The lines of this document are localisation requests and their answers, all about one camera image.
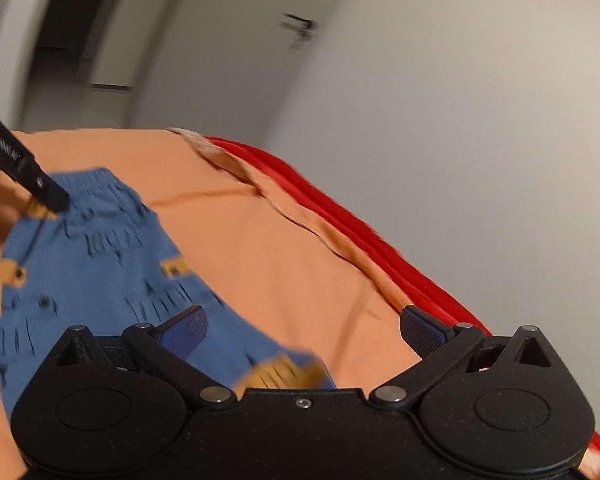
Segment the red mattress cover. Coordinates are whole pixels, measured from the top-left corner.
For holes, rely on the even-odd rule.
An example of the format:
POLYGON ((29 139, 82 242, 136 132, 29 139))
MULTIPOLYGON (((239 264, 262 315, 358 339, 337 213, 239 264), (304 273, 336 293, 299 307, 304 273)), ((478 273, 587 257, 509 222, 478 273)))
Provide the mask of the red mattress cover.
POLYGON ((406 306, 445 324, 486 328, 469 310, 434 284, 362 220, 304 180, 286 162, 246 144, 198 136, 190 139, 210 165, 250 185, 276 214, 310 232, 338 258, 360 271, 396 314, 406 306))

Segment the orange bed sheet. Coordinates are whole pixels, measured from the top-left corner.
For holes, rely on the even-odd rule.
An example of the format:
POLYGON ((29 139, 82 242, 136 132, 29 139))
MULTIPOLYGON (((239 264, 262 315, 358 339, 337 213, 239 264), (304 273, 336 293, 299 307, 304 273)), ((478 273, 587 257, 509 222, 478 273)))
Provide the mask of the orange bed sheet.
MULTIPOLYGON (((233 405, 58 405, 62 334, 11 412, 0 391, 0 479, 600 479, 592 408, 544 334, 550 404, 373 404, 372 390, 420 361, 401 336, 402 312, 200 157, 189 142, 199 134, 14 135, 54 181, 109 170, 232 310, 317 356, 335 385, 230 389, 233 405)), ((0 170, 0 259, 30 204, 60 214, 0 170)))

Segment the blue patterned child pants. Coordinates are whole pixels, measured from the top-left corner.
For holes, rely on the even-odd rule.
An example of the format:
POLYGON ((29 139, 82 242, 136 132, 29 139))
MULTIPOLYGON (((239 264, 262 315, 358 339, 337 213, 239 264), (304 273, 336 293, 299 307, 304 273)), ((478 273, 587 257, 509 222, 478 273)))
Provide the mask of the blue patterned child pants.
POLYGON ((104 168, 55 174, 67 210, 35 204, 8 234, 0 259, 0 391, 11 412, 71 325, 117 336, 158 326, 189 307, 208 316, 186 362, 235 392, 331 389, 323 362, 286 349, 243 320, 190 267, 140 196, 104 168))

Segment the white door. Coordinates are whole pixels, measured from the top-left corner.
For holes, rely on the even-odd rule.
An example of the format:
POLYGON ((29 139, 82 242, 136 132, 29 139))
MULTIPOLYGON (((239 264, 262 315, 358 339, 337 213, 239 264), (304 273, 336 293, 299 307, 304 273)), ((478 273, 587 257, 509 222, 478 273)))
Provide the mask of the white door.
POLYGON ((0 0, 0 117, 262 143, 341 0, 0 0), (291 51, 291 13, 317 21, 291 51))

